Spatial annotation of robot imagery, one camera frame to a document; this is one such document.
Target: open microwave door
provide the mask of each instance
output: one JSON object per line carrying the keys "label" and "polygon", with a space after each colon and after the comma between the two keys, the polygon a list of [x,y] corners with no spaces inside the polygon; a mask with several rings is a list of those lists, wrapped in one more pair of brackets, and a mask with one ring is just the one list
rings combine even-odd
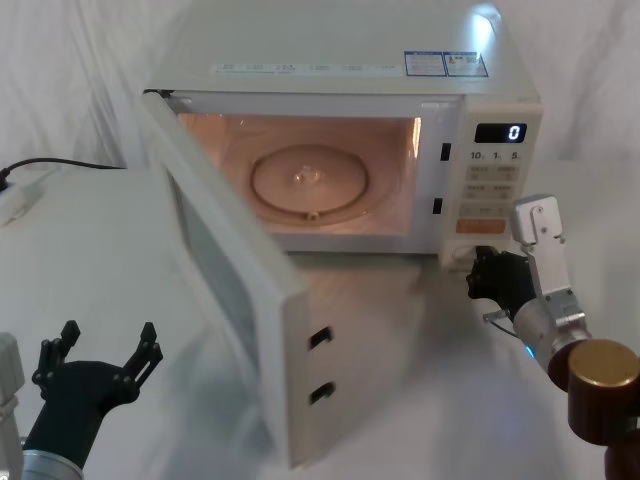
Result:
{"label": "open microwave door", "polygon": [[165,100],[145,93],[142,111],[182,273],[241,352],[245,379],[259,385],[276,449],[299,464],[311,453],[305,282]]}

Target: sticker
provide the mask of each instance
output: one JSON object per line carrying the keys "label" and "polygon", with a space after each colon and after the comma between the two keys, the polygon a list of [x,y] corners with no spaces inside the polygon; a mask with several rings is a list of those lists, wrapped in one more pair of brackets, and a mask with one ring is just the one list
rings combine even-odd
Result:
{"label": "sticker", "polygon": [[482,55],[477,52],[444,52],[448,77],[488,77]]}
{"label": "sticker", "polygon": [[489,235],[499,235],[507,228],[506,220],[476,220],[465,218],[458,220],[456,233],[481,233]]}
{"label": "sticker", "polygon": [[442,52],[404,52],[409,77],[446,77]]}
{"label": "sticker", "polygon": [[288,75],[294,77],[403,77],[401,65],[308,63],[217,63],[212,75]]}

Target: white table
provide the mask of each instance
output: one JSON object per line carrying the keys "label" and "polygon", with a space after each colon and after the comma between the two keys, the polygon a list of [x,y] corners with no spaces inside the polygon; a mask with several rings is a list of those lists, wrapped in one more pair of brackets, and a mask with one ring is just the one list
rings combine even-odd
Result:
{"label": "white table", "polygon": [[[592,332],[640,350],[634,168],[535,165],[528,190],[560,200],[574,290]],[[41,176],[16,175],[24,183]],[[429,293],[435,316],[446,321],[425,325],[423,354],[403,388],[324,458],[287,471],[224,338],[205,324],[177,272],[153,179],[65,170],[37,185],[31,193],[41,197],[30,211],[0,229],[0,328],[17,337],[26,376],[40,341],[56,337],[68,319],[82,330],[69,360],[123,364],[145,321],[154,322],[165,355],[137,402],[106,417],[87,478],[603,478],[604,449],[572,434],[565,394],[522,344],[470,313],[454,280]],[[585,205],[596,191],[598,204]],[[30,382],[19,400],[26,434],[42,400]]]}

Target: white backdrop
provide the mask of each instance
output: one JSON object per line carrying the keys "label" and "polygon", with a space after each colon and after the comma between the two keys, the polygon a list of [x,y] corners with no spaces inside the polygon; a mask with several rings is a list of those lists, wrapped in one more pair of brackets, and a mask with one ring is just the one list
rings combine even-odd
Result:
{"label": "white backdrop", "polygon": [[[143,167],[134,98],[189,3],[0,0],[0,166],[55,155]],[[640,162],[640,2],[496,4],[545,106],[537,159]]]}

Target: white microwave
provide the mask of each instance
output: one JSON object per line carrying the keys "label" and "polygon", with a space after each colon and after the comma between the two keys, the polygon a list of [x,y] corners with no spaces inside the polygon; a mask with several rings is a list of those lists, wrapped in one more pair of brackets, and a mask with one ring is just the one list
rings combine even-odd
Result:
{"label": "white microwave", "polygon": [[290,465],[388,387],[363,372],[411,341],[420,255],[506,247],[542,116],[486,4],[196,2],[142,105],[182,273]]}

